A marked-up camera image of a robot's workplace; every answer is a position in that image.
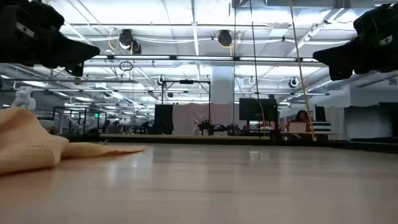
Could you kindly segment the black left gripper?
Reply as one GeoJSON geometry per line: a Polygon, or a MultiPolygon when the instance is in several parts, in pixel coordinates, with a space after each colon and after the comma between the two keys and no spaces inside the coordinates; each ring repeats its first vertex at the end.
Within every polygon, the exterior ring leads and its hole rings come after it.
{"type": "Polygon", "coordinates": [[[39,0],[0,0],[0,62],[64,67],[82,77],[84,62],[100,49],[65,37],[63,23],[61,14],[39,0]]]}

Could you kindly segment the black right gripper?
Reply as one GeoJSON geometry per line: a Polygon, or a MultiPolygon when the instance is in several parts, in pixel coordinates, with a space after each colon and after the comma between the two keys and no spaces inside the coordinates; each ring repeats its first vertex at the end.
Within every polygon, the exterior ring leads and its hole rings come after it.
{"type": "Polygon", "coordinates": [[[353,26],[357,37],[345,45],[319,50],[313,59],[326,65],[330,80],[347,80],[363,74],[363,68],[398,70],[398,2],[381,4],[358,17],[353,26]]]}

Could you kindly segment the orange waffle weave towel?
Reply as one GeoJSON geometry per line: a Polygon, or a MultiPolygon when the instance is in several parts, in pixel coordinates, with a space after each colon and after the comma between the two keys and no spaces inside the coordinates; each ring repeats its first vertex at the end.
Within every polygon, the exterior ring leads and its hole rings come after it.
{"type": "Polygon", "coordinates": [[[61,160],[142,152],[144,146],[107,146],[69,142],[52,135],[30,111],[0,110],[0,175],[55,167],[61,160]]]}

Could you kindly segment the black white striped box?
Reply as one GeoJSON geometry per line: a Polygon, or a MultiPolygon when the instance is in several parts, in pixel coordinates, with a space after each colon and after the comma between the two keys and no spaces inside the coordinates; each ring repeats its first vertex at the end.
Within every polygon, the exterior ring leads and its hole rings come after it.
{"type": "Polygon", "coordinates": [[[315,121],[313,124],[313,130],[315,133],[319,132],[331,132],[331,123],[329,121],[315,121]]]}

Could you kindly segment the person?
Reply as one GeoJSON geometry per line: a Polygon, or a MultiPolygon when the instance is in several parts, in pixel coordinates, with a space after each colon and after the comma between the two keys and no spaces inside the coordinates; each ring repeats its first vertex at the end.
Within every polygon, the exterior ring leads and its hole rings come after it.
{"type": "Polygon", "coordinates": [[[297,114],[295,119],[291,120],[288,122],[288,124],[286,125],[287,131],[289,132],[289,123],[291,122],[302,122],[302,123],[306,123],[307,124],[307,132],[310,132],[310,120],[308,117],[308,114],[306,111],[304,110],[300,110],[297,114]]]}

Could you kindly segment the long ceiling light bar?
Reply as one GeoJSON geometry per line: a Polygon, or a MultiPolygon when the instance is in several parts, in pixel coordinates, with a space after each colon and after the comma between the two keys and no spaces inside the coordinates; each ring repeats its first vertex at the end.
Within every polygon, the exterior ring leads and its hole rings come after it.
{"type": "Polygon", "coordinates": [[[294,57],[231,57],[197,55],[98,55],[84,63],[85,67],[118,67],[129,62],[134,67],[177,68],[182,65],[264,65],[295,67],[324,67],[313,58],[294,57]]]}

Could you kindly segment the dark room partition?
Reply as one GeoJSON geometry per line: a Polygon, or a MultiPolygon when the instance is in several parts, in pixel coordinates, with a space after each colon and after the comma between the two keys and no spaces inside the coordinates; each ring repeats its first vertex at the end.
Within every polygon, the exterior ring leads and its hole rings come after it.
{"type": "Polygon", "coordinates": [[[394,137],[392,110],[386,106],[350,106],[344,109],[349,140],[382,141],[394,137]]]}

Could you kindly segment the pale open laptop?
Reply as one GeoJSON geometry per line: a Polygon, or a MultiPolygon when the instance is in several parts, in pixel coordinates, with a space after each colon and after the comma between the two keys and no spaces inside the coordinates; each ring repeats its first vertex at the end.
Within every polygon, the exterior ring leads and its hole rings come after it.
{"type": "Polygon", "coordinates": [[[291,122],[289,123],[289,132],[290,133],[306,133],[307,132],[307,124],[302,122],[291,122]]]}

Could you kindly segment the black computer monitor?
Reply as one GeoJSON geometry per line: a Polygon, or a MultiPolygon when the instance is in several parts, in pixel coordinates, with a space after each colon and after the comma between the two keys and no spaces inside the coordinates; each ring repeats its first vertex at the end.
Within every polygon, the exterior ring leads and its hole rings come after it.
{"type": "Polygon", "coordinates": [[[276,100],[239,99],[239,119],[241,121],[275,121],[279,116],[276,100]]]}

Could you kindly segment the black upright panel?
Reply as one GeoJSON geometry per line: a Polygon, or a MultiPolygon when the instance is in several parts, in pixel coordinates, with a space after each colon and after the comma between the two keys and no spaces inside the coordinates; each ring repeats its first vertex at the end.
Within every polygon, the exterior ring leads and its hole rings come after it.
{"type": "Polygon", "coordinates": [[[172,134],[174,130],[172,105],[155,105],[153,129],[156,134],[172,134]]]}

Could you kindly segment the black gantry stand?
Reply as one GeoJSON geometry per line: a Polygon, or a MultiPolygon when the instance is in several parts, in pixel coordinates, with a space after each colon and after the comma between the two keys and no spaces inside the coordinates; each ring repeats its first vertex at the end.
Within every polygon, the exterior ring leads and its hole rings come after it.
{"type": "Polygon", "coordinates": [[[208,120],[211,121],[211,82],[210,81],[200,81],[200,80],[162,80],[161,81],[161,104],[164,104],[164,93],[166,92],[165,86],[166,84],[170,83],[168,87],[171,87],[174,83],[184,84],[184,85],[193,85],[195,83],[202,86],[203,83],[208,85],[208,120]]]}

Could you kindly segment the white building column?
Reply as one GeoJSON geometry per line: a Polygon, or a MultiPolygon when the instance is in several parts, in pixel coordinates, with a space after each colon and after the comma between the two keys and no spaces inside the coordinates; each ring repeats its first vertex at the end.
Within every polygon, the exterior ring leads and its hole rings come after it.
{"type": "Polygon", "coordinates": [[[229,66],[215,66],[211,69],[210,102],[231,104],[234,100],[234,73],[229,66]]]}

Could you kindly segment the black framed glass enclosure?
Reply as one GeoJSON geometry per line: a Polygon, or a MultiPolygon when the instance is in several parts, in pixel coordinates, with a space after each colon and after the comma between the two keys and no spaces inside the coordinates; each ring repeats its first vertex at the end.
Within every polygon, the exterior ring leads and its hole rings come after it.
{"type": "Polygon", "coordinates": [[[52,118],[60,135],[83,135],[94,129],[100,132],[108,113],[93,108],[55,106],[52,118]]]}

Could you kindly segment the black aluminium table frame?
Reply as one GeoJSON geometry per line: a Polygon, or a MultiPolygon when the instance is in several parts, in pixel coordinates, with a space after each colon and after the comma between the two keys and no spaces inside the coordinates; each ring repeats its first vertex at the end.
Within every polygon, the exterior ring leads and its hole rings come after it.
{"type": "Polygon", "coordinates": [[[72,135],[65,136],[71,142],[129,142],[153,144],[206,144],[232,146],[297,146],[297,147],[331,147],[355,151],[381,152],[398,155],[398,144],[352,141],[280,141],[251,136],[178,136],[151,134],[102,134],[99,136],[72,135]]]}

